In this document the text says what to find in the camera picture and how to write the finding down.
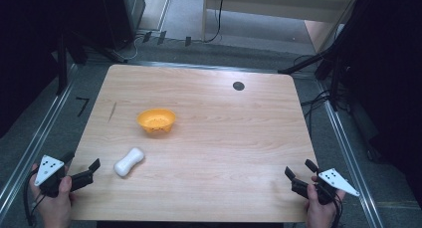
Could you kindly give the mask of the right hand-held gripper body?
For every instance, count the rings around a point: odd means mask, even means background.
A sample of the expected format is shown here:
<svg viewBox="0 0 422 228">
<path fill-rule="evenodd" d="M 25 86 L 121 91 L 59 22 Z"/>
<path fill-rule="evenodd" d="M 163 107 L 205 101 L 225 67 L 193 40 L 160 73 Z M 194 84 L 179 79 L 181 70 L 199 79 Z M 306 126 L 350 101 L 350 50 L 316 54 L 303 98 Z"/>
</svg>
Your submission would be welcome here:
<svg viewBox="0 0 422 228">
<path fill-rule="evenodd" d="M 296 178 L 291 172 L 292 190 L 305 199 L 308 199 L 308 184 Z M 360 193 L 334 168 L 320 172 L 317 175 L 316 193 L 318 202 L 322 205 L 334 201 L 336 192 L 342 190 L 350 195 L 358 197 Z"/>
</svg>

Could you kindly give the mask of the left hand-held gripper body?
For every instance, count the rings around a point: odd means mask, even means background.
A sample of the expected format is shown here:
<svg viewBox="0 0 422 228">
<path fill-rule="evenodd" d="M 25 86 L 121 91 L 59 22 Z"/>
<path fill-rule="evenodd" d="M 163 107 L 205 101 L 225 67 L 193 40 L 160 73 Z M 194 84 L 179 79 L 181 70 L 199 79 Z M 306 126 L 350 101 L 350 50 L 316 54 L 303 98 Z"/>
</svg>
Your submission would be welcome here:
<svg viewBox="0 0 422 228">
<path fill-rule="evenodd" d="M 66 164 L 59 158 L 44 155 L 39 165 L 34 185 L 43 195 L 55 198 L 59 194 L 61 179 L 66 176 Z M 84 188 L 94 182 L 94 174 L 89 170 L 72 175 L 71 192 Z"/>
</svg>

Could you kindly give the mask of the white bone-shaped bottle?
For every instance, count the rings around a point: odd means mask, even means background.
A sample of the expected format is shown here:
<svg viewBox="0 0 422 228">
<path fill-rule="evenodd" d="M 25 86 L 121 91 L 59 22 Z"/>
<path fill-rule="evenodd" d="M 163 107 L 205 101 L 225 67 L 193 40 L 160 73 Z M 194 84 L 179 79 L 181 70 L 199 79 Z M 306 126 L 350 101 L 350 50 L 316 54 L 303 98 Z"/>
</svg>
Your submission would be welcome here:
<svg viewBox="0 0 422 228">
<path fill-rule="evenodd" d="M 143 159 L 144 153 L 138 147 L 134 147 L 113 166 L 113 170 L 118 176 L 125 177 Z"/>
</svg>

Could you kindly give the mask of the orange plastic bowl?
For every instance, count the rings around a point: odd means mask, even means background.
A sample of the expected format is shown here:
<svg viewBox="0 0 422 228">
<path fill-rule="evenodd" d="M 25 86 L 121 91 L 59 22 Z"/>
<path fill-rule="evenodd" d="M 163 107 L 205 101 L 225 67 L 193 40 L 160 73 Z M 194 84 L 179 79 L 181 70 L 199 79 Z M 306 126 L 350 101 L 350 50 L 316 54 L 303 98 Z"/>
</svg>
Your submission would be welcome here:
<svg viewBox="0 0 422 228">
<path fill-rule="evenodd" d="M 168 109 L 150 109 L 140 113 L 136 121 L 146 131 L 163 130 L 170 132 L 175 123 L 176 115 Z"/>
</svg>

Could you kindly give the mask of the person's right hand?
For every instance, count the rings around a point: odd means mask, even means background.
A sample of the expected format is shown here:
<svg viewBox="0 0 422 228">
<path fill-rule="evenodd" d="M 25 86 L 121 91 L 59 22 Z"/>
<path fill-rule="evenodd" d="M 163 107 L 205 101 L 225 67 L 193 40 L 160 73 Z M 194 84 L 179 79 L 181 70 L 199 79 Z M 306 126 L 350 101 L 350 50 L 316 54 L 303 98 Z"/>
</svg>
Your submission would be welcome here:
<svg viewBox="0 0 422 228">
<path fill-rule="evenodd" d="M 338 190 L 335 201 L 321 205 L 318 201 L 317 189 L 313 184 L 307 187 L 308 201 L 305 204 L 307 211 L 307 228 L 337 228 L 339 225 L 340 207 L 345 192 Z"/>
</svg>

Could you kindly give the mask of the person's left hand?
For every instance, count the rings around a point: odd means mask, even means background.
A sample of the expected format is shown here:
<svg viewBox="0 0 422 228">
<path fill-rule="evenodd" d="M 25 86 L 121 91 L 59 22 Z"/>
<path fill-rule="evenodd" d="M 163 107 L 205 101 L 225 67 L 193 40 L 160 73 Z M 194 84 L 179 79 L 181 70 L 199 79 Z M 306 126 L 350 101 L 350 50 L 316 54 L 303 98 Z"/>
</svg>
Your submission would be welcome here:
<svg viewBox="0 0 422 228">
<path fill-rule="evenodd" d="M 71 192 L 72 178 L 65 176 L 59 185 L 57 197 L 45 197 L 37 207 L 44 228 L 71 228 L 72 203 L 75 195 Z"/>
</svg>

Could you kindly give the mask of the black tripod stand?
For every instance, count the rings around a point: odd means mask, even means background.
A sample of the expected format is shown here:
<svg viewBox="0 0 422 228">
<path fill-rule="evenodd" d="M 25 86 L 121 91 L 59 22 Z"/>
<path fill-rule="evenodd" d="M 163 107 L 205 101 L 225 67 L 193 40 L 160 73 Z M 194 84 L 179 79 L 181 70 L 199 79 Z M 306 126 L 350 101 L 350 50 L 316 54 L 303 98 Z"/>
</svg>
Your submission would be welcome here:
<svg viewBox="0 0 422 228">
<path fill-rule="evenodd" d="M 331 82 L 328 89 L 328 101 L 332 109 L 337 112 L 338 106 L 336 101 L 338 99 L 338 84 L 340 81 L 340 72 L 344 68 L 342 58 L 340 56 L 343 42 L 341 40 L 335 40 L 331 46 L 326 50 L 311 56 L 297 65 L 293 65 L 287 69 L 278 70 L 279 74 L 290 75 L 298 72 L 301 69 L 319 62 L 319 65 L 315 71 L 317 80 L 324 80 L 328 74 L 331 74 Z"/>
</svg>

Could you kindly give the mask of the dark cabinet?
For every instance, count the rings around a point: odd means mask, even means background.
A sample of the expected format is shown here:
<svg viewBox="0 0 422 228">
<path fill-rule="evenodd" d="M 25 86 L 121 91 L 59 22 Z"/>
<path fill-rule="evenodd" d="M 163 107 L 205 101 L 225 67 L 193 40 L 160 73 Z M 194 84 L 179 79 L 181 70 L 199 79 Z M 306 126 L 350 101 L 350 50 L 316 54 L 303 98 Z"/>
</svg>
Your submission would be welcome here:
<svg viewBox="0 0 422 228">
<path fill-rule="evenodd" d="M 109 30 L 106 38 L 112 49 L 121 49 L 134 40 L 144 9 L 144 0 L 103 0 L 106 24 Z"/>
</svg>

